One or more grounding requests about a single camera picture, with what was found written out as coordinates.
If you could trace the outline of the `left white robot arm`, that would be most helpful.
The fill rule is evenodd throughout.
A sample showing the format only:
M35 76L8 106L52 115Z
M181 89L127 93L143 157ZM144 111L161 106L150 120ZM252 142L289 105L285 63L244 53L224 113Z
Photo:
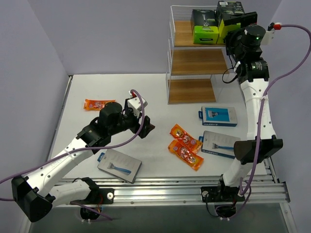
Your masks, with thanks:
M11 180L13 199L31 222L44 218L49 211L63 204L104 203L104 194L89 177L57 186L56 184L82 161L96 154L111 142L111 137L130 130L145 138L155 126L144 114L146 100L126 99L124 106L109 102L99 116L85 126L77 136L53 159L26 176Z

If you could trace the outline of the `tall green black razor box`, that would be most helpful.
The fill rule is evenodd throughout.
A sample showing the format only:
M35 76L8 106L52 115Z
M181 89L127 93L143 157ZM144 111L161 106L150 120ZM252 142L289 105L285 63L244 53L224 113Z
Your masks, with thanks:
M216 44L217 45L225 45L225 38L227 34L219 35Z

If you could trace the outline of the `black green razor pack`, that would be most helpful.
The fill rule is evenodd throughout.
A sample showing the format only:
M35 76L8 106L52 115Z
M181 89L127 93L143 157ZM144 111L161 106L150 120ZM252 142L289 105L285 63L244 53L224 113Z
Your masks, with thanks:
M190 24L194 44L216 44L219 31L218 22L213 10L193 9Z

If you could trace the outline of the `small black green razor box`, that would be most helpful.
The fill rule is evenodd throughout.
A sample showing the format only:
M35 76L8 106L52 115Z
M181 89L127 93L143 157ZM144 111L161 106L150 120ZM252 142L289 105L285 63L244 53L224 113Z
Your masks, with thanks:
M244 15L240 1L218 1L216 18L218 21L219 37L225 38L230 31L241 27L238 17Z

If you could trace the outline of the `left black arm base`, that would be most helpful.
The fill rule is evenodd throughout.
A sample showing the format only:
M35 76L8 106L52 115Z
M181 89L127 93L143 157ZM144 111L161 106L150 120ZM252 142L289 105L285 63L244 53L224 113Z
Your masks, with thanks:
M113 204L114 203L114 193L113 188L100 188L99 189L99 201L98 204Z

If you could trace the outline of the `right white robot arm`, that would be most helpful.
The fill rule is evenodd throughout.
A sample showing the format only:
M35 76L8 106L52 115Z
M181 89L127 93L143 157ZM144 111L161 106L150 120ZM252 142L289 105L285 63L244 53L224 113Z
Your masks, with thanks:
M269 69L262 58L260 44L266 30L257 24L257 13L219 14L220 31L238 24L237 29L226 30L227 55L235 61L234 72L240 85L247 113L246 140L234 143L235 159L222 175L216 196L227 200L236 188L242 196L248 187L242 187L243 179L254 176L257 164L271 157L283 147L282 139L276 137L270 116L266 89L269 87Z

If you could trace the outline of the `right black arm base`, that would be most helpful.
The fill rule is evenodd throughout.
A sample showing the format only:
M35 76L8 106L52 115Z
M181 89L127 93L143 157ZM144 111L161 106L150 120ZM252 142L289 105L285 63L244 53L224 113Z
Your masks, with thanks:
M202 186L201 198L202 202L224 202L224 198L221 196L220 188L217 186Z

